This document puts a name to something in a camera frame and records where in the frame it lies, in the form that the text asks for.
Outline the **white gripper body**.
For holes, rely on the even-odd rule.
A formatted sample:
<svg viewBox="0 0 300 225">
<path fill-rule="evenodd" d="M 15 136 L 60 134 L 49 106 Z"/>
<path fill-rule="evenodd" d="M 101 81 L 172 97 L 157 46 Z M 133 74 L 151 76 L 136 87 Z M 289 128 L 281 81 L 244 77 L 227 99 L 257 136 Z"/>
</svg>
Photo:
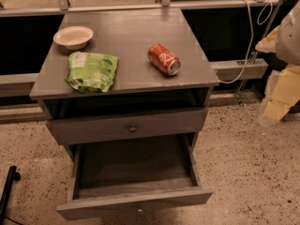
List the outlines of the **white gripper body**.
<svg viewBox="0 0 300 225">
<path fill-rule="evenodd" d="M 282 71 L 273 70 L 264 93 L 258 121 L 261 126 L 270 127 L 300 101 L 300 67 L 288 65 Z"/>
</svg>

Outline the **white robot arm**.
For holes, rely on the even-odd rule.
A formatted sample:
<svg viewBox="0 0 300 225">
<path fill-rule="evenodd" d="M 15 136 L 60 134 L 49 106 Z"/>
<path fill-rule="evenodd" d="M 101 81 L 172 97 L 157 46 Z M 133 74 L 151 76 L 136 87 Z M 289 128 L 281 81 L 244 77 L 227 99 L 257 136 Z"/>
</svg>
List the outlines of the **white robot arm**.
<svg viewBox="0 0 300 225">
<path fill-rule="evenodd" d="M 300 1 L 255 49 L 275 53 L 287 63 L 282 71 L 272 71 L 267 81 L 259 124 L 268 127 L 278 123 L 300 101 Z"/>
</svg>

